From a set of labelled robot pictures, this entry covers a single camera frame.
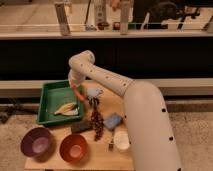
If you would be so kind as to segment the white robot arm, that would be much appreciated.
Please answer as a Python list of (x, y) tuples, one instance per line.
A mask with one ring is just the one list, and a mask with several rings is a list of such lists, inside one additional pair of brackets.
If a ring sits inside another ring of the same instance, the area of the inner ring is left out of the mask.
[(86, 77), (123, 98), (135, 171), (183, 171), (165, 100), (154, 84), (131, 79), (94, 65), (83, 51), (69, 59), (68, 80), (80, 86)]

